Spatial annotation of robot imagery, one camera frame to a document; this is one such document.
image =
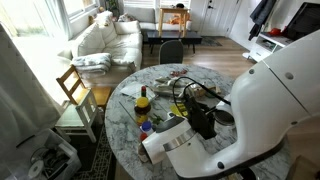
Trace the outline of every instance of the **throw blanket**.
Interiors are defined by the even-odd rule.
[[[72,59],[71,64],[75,66],[83,79],[104,75],[111,67],[111,54],[97,53],[87,56],[79,56]]]
[[[71,64],[74,66],[95,66],[104,64],[108,67],[111,66],[111,54],[110,53],[97,53],[87,56],[79,56],[72,59]]]

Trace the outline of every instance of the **white cabinet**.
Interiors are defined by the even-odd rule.
[[[283,36],[270,36],[267,32],[258,35],[256,43],[253,45],[249,57],[259,62],[272,53],[289,45],[292,40]]]

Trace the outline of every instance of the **black chair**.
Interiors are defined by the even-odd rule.
[[[160,64],[182,63],[183,44],[179,40],[170,40],[160,46]]]

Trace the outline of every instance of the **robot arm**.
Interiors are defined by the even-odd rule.
[[[319,46],[320,30],[272,54],[236,79],[229,96],[231,106],[221,106],[234,117],[234,144],[209,154],[194,135],[193,125],[182,121],[143,141],[147,152],[153,153],[154,139],[167,137],[157,144],[158,152],[168,155],[183,178],[222,177],[236,172],[237,167],[252,165],[253,159],[277,148],[290,128],[319,116]]]

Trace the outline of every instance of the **curtain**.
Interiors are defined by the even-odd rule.
[[[63,0],[34,0],[34,5],[49,34],[68,41],[73,34]]]
[[[42,88],[2,24],[0,39],[0,157],[4,158],[14,155],[26,138],[54,127],[62,107]]]

